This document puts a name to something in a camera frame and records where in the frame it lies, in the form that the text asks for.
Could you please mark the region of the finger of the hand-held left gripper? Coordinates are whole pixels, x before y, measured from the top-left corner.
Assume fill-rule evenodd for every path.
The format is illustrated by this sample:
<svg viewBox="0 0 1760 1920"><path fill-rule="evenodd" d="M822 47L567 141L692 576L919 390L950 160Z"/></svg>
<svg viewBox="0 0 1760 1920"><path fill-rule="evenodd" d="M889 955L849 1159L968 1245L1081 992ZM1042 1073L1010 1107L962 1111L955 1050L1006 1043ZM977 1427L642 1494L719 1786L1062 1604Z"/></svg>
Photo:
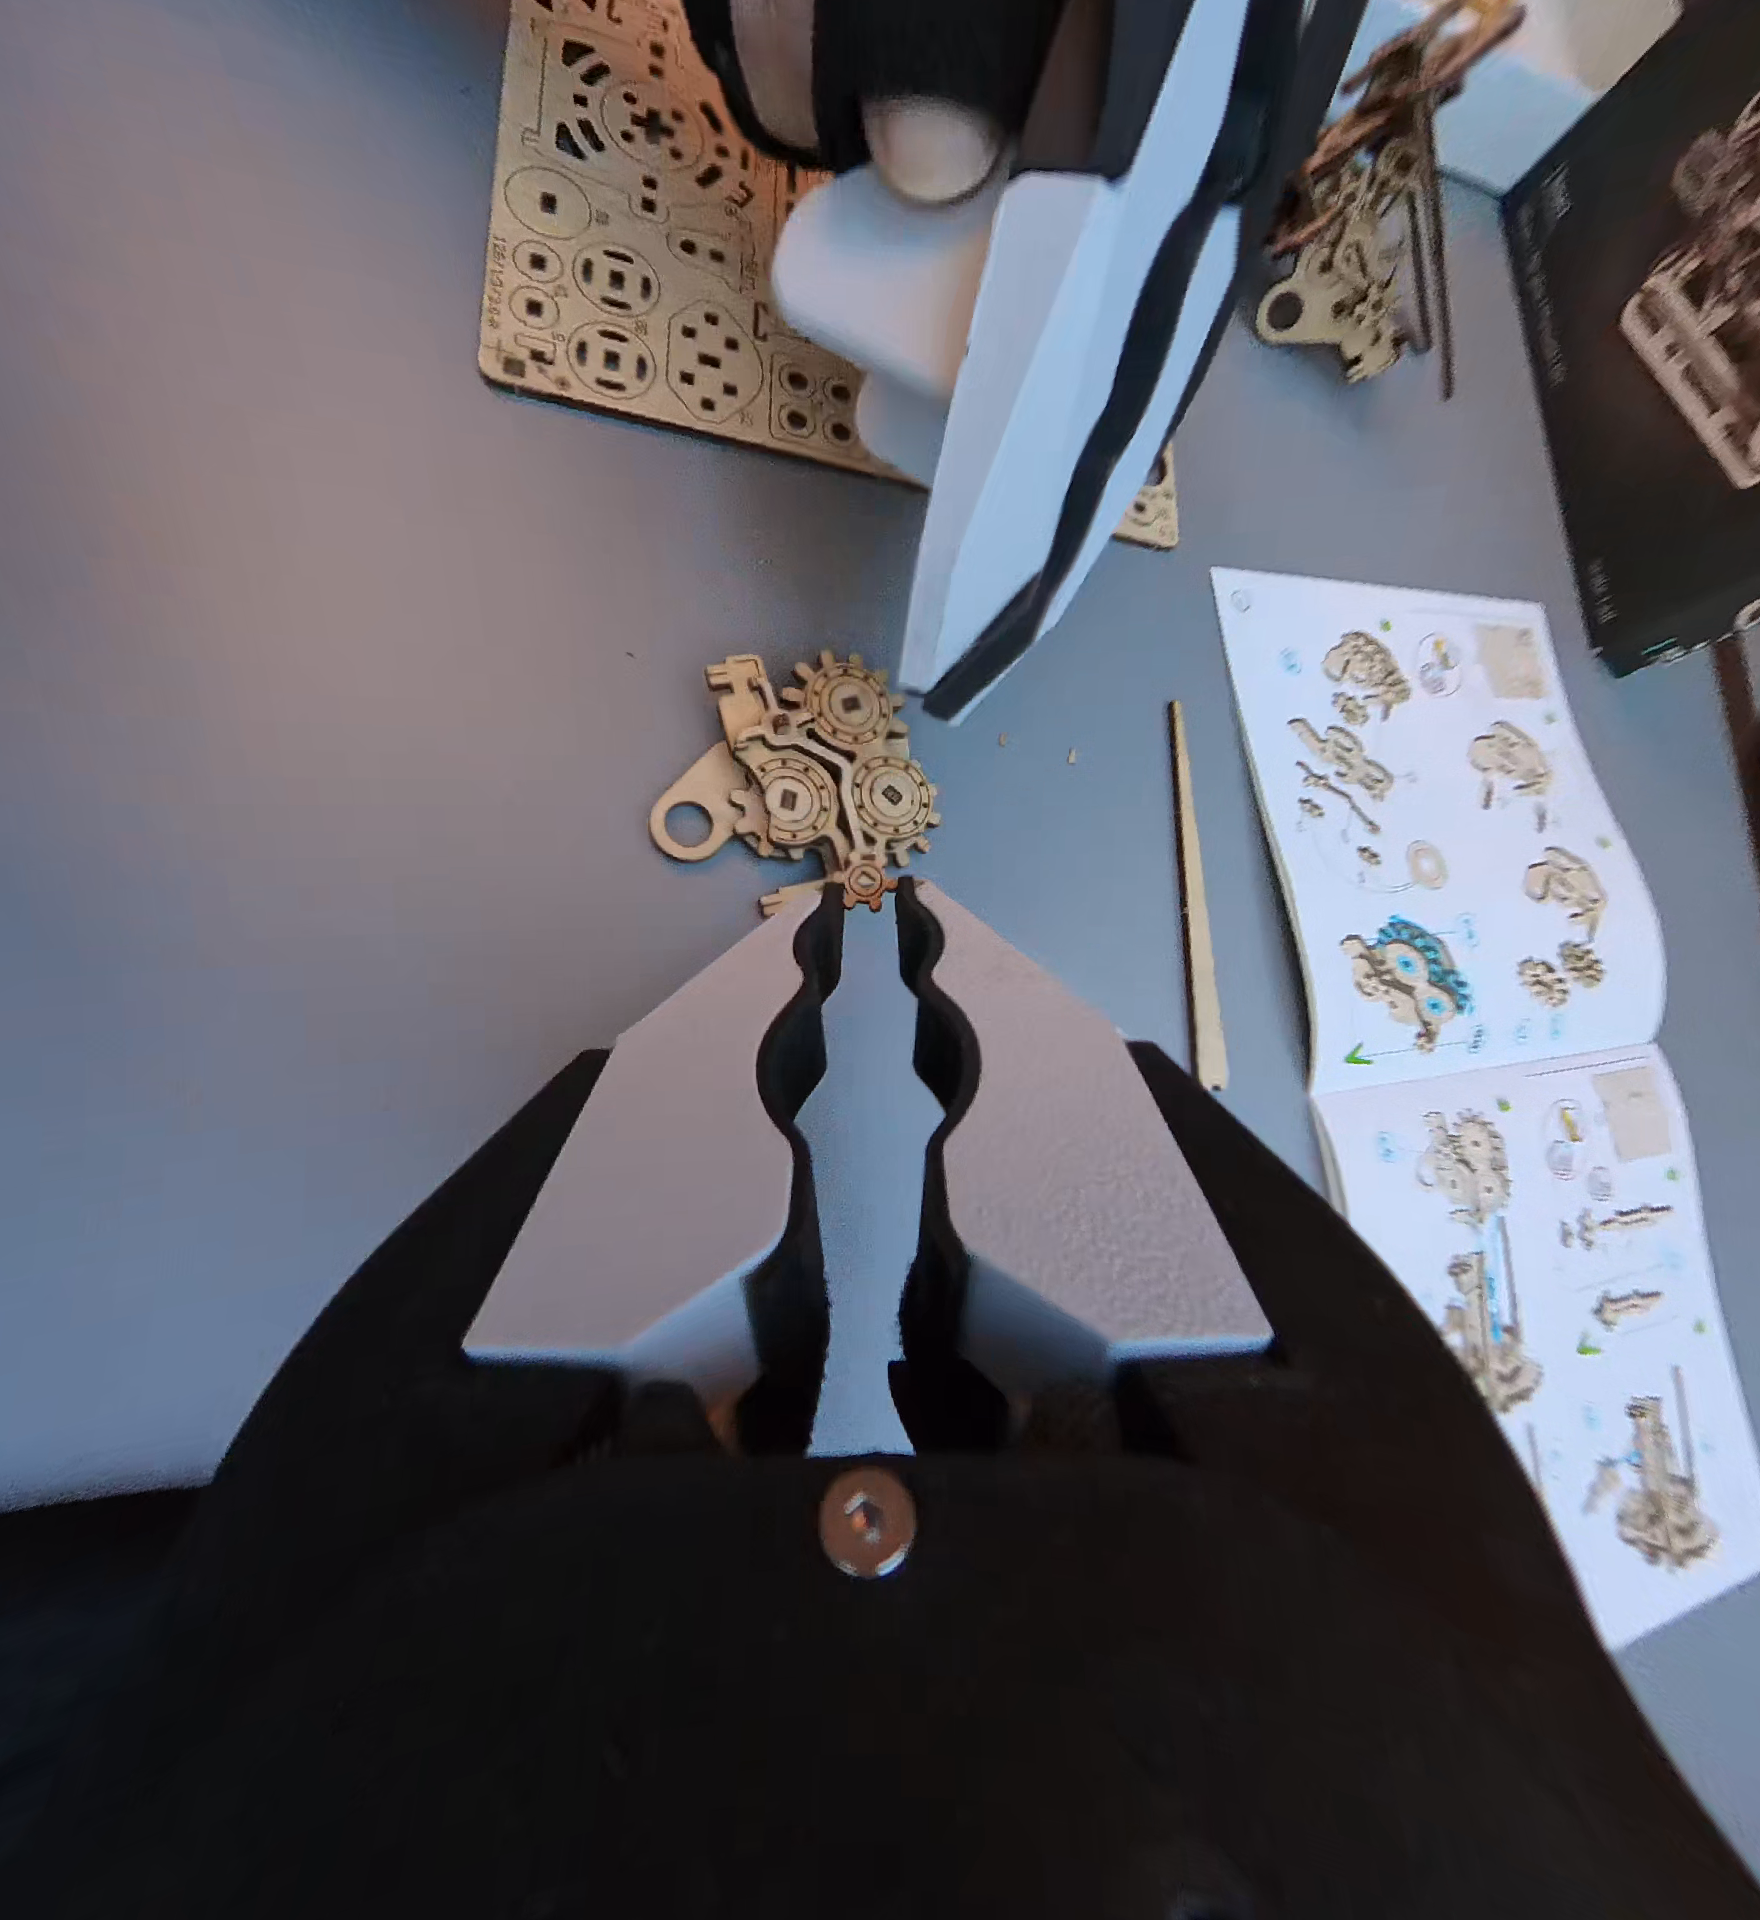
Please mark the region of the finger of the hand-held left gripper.
<svg viewBox="0 0 1760 1920"><path fill-rule="evenodd" d="M916 554L899 677L927 717L957 721L953 665L1035 575L1155 250L1219 185L1241 212L1240 266L1206 370L1253 179L1253 5L1062 12L994 204Z"/></svg>
<svg viewBox="0 0 1760 1920"><path fill-rule="evenodd" d="M1240 228L1241 212L1225 191L1202 185L1164 230L1133 305L1106 398L1077 447L1035 575L952 670L953 719L976 709L1059 624L1152 469L1204 377L1240 266Z"/></svg>

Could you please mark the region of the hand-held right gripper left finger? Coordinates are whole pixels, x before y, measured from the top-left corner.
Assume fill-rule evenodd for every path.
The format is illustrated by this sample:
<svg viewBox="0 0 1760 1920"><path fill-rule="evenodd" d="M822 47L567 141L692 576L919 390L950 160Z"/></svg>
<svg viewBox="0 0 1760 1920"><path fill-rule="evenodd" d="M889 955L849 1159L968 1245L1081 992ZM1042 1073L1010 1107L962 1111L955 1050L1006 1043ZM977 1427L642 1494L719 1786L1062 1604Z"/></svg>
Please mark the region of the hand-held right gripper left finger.
<svg viewBox="0 0 1760 1920"><path fill-rule="evenodd" d="M808 1450L830 1304L797 1119L842 955L836 898L784 908L618 1035L468 1360L681 1386L739 1450Z"/></svg>

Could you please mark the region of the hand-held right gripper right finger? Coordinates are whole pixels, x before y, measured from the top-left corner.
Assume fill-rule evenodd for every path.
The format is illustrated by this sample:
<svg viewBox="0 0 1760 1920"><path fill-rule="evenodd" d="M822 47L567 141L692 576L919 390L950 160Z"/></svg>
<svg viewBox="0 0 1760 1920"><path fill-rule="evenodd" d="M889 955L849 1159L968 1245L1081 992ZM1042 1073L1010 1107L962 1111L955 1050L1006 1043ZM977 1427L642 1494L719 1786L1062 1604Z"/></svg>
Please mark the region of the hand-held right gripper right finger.
<svg viewBox="0 0 1760 1920"><path fill-rule="evenodd" d="M1271 1328L1118 1028L981 918L901 886L914 1070L940 1106L899 1301L916 1453L996 1453L1048 1390L1255 1356Z"/></svg>

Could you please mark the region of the wooden gear assembly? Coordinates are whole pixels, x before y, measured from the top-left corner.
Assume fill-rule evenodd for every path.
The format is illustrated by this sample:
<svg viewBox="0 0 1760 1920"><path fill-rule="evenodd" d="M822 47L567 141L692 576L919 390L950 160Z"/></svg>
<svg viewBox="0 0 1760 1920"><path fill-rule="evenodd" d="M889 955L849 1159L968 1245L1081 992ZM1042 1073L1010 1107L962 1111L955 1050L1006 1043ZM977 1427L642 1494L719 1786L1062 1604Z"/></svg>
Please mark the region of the wooden gear assembly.
<svg viewBox="0 0 1760 1920"><path fill-rule="evenodd" d="M772 918L808 894L838 894L854 860L896 878L930 849L938 790L911 755L902 697L887 673L825 650L774 686L760 655L705 668L722 741L652 804L646 832L676 861L704 861L731 839L757 858L821 858L818 881L760 898Z"/></svg>

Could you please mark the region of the grey desk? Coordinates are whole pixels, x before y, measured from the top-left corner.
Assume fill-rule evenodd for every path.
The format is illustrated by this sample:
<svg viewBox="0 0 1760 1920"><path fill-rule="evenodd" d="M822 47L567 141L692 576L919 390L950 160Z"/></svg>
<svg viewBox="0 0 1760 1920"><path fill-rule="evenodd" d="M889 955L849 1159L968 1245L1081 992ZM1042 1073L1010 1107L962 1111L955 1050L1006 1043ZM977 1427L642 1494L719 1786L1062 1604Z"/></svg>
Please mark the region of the grey desk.
<svg viewBox="0 0 1760 1920"><path fill-rule="evenodd" d="M731 650L889 659L919 501L477 374L499 5L0 5L0 1507L217 1461L316 1309L746 932L652 853ZM1716 668L1587 657L1493 205L1461 390L1232 331L1129 547L959 728L932 872L1183 1046L1195 747L1229 1106L1320 1174L1210 570L1540 604L1670 955L1760 1448L1760 890ZM1760 1855L1760 1578L1620 1661Z"/></svg>

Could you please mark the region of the person's left hand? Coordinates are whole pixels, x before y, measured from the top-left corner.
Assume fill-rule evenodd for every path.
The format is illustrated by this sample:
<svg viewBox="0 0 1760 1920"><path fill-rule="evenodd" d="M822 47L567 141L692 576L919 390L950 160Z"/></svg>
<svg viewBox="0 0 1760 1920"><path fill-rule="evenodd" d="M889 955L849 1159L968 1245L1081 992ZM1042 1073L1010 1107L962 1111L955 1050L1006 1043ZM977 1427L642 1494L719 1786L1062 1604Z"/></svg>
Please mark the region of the person's left hand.
<svg viewBox="0 0 1760 1920"><path fill-rule="evenodd" d="M1016 146L1016 133L994 113L925 94L865 99L861 128L879 178L919 208L971 197Z"/></svg>

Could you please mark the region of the dark wooden model mechanism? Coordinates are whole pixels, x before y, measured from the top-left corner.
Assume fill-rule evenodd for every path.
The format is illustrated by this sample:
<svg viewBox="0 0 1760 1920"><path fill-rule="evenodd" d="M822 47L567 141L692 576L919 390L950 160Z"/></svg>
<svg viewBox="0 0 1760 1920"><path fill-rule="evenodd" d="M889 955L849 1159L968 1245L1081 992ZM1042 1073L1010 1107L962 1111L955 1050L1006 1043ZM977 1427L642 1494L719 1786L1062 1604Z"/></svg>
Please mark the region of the dark wooden model mechanism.
<svg viewBox="0 0 1760 1920"><path fill-rule="evenodd" d="M1438 118L1522 20L1516 2L1439 5L1341 82L1347 110L1280 195L1267 258L1281 277L1253 310L1264 346L1330 350L1348 383L1435 353L1454 396Z"/></svg>

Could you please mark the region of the tapered wooden stick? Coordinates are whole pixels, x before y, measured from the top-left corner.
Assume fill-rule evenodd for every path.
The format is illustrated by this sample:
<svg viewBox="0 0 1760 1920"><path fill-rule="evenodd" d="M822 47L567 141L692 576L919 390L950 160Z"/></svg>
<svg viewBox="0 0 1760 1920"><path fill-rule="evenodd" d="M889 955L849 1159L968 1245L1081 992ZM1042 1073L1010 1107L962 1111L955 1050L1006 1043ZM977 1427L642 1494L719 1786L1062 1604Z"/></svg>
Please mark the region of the tapered wooden stick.
<svg viewBox="0 0 1760 1920"><path fill-rule="evenodd" d="M1164 709L1192 1071L1206 1091L1229 1086L1228 1043L1204 886L1193 760L1181 701Z"/></svg>

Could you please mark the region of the black product box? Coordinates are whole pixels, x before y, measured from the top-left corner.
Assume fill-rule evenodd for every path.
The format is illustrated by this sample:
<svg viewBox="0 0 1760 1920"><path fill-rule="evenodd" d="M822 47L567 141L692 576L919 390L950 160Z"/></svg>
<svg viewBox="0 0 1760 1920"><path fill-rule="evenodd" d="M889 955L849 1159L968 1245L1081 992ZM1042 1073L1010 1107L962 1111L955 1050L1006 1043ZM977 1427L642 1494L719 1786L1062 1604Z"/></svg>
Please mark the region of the black product box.
<svg viewBox="0 0 1760 1920"><path fill-rule="evenodd" d="M1760 624L1760 2L1691 5L1499 217L1592 651Z"/></svg>

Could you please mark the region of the white cardboard box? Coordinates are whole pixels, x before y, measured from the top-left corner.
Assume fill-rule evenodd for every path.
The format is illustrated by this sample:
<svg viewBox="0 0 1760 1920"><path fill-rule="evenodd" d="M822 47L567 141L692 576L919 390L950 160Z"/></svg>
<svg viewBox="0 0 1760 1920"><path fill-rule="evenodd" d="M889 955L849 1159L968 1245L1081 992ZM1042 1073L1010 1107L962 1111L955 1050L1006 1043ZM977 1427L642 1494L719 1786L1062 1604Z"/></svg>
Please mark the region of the white cardboard box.
<svg viewBox="0 0 1760 1920"><path fill-rule="evenodd" d="M1681 17L1681 2L1523 2L1438 113L1443 176L1509 189Z"/></svg>

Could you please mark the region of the wooden laser-cut parts sheet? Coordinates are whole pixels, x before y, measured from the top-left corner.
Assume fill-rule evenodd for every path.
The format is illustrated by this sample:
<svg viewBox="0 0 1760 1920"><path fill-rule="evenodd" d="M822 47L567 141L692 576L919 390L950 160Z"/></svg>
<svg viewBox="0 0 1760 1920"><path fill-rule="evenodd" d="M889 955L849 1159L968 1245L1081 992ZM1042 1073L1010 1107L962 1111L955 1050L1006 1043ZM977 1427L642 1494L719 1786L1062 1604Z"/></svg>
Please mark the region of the wooden laser-cut parts sheet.
<svg viewBox="0 0 1760 1920"><path fill-rule="evenodd" d="M511 5L484 377L917 487L861 436L865 372L774 300L782 230L826 184L751 148L680 5Z"/></svg>

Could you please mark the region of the white instruction booklet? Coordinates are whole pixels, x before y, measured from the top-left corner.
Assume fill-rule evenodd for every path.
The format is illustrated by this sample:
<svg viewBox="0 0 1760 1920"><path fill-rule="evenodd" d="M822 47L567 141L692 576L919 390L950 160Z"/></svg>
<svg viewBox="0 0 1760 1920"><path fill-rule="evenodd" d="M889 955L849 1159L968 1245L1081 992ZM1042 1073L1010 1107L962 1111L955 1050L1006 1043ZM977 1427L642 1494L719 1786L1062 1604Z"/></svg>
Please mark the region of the white instruction booklet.
<svg viewBox="0 0 1760 1920"><path fill-rule="evenodd" d="M1760 1456L1652 895L1540 608L1210 573L1334 1203L1420 1304L1615 1653L1760 1574Z"/></svg>

